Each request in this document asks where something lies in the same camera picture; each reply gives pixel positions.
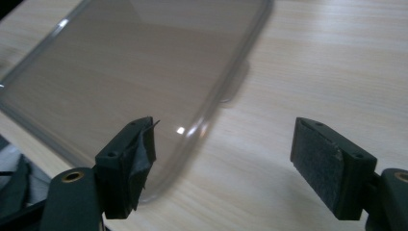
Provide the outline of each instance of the light wood surface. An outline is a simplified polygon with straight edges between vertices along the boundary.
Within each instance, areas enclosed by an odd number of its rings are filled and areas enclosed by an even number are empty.
[[[5,74],[77,2],[28,0],[0,24]],[[364,230],[337,221],[289,161],[294,119],[321,121],[386,167],[408,163],[408,3],[277,1],[235,99],[171,190],[114,230]],[[0,133],[51,176],[69,168],[6,116]]]

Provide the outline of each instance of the clear plastic cover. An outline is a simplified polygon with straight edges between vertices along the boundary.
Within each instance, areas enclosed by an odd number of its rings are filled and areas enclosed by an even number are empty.
[[[142,201],[182,168],[270,12],[265,0],[83,2],[1,83],[0,108],[75,166],[153,116]]]

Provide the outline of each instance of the wood grain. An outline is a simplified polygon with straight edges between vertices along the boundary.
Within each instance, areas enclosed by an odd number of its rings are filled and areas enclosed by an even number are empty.
[[[26,6],[2,22],[0,35],[15,25],[13,16],[30,11]],[[407,10],[397,0],[277,1],[241,90],[218,111],[183,175],[158,201],[109,224],[114,230],[364,230],[363,220],[335,220],[290,163],[294,119],[331,126],[376,156],[377,172],[406,168]],[[2,38],[1,47],[27,53],[41,32],[34,34],[15,32],[26,46]],[[9,61],[6,53],[0,52],[9,62],[3,66],[13,66],[18,55]],[[4,115],[0,132],[50,175],[67,167]]]

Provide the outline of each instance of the wooden table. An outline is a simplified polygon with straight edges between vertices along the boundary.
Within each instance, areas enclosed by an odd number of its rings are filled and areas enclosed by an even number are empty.
[[[79,1],[29,0],[0,24],[4,76]],[[290,162],[297,116],[408,168],[408,2],[277,1],[235,99],[159,200],[114,230],[364,230],[338,221]],[[70,166],[5,115],[0,133],[54,176]]]

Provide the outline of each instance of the transparent plastic case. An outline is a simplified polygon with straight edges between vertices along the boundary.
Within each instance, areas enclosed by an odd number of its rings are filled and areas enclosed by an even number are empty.
[[[0,109],[76,167],[160,120],[141,201],[175,179],[271,10],[265,0],[84,1],[1,82]]]

